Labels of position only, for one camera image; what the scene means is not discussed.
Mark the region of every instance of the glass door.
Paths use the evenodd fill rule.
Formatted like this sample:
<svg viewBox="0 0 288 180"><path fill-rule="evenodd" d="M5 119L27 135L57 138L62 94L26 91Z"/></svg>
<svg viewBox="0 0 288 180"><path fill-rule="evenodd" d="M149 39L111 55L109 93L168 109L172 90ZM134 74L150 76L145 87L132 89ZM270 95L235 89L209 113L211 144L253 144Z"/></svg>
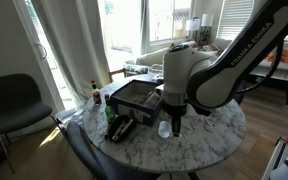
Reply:
<svg viewBox="0 0 288 180"><path fill-rule="evenodd" d="M16 0L14 2L20 7L30 30L30 35L38 49L40 59L45 67L42 68L44 69L43 73L47 74L49 80L52 81L53 84L55 83L54 88L57 89L65 109L75 108L75 102L73 101L72 95L58 66L56 57L54 56L52 48L47 40L33 3L31 0Z"/></svg>

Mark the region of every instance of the floor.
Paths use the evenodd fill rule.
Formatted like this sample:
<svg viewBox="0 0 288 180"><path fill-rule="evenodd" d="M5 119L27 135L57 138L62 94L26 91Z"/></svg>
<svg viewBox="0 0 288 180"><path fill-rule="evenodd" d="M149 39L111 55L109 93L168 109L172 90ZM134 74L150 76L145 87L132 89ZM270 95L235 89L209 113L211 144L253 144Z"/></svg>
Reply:
<svg viewBox="0 0 288 180"><path fill-rule="evenodd" d="M242 145L223 162L199 170L200 179L261 179L275 140L279 136L288 137L288 107L284 103L282 91L260 87L248 93L241 105L247 119ZM16 173L12 174L8 164L3 162L0 180L82 180L92 177L57 130L42 131L18 140L9 146L9 152ZM167 180L169 175L164 174L159 179ZM189 178L178 173L173 179Z"/></svg>

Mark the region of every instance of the white cup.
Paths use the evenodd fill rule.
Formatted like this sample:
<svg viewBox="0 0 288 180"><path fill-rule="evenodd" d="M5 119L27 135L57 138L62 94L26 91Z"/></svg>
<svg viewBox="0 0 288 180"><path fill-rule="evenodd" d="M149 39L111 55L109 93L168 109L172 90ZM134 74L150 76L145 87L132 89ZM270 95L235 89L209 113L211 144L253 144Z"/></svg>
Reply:
<svg viewBox="0 0 288 180"><path fill-rule="evenodd" d="M167 121L161 121L158 128L158 135L162 138L168 138L172 136L172 125Z"/></svg>

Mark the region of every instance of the small black device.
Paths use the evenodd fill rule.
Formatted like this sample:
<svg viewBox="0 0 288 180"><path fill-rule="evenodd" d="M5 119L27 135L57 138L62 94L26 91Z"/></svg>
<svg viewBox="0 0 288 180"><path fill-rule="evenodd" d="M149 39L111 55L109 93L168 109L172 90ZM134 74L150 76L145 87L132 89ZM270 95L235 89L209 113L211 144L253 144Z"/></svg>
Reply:
<svg viewBox="0 0 288 180"><path fill-rule="evenodd" d="M111 141L121 142L135 127L136 121L127 115L117 117L111 124L108 137Z"/></svg>

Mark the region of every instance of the sunlight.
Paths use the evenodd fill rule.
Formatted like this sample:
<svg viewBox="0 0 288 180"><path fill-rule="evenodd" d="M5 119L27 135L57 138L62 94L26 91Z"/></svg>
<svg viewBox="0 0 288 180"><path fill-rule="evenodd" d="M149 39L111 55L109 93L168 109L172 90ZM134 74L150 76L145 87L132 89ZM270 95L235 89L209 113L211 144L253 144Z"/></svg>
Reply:
<svg viewBox="0 0 288 180"><path fill-rule="evenodd" d="M59 132L60 132L60 130L57 129L57 128L55 128L55 129L51 132L51 134L49 134L49 135L44 139L44 141L40 144L39 147L41 147L41 146L43 146L44 144L52 141L52 140L57 136L57 134L58 134Z"/></svg>

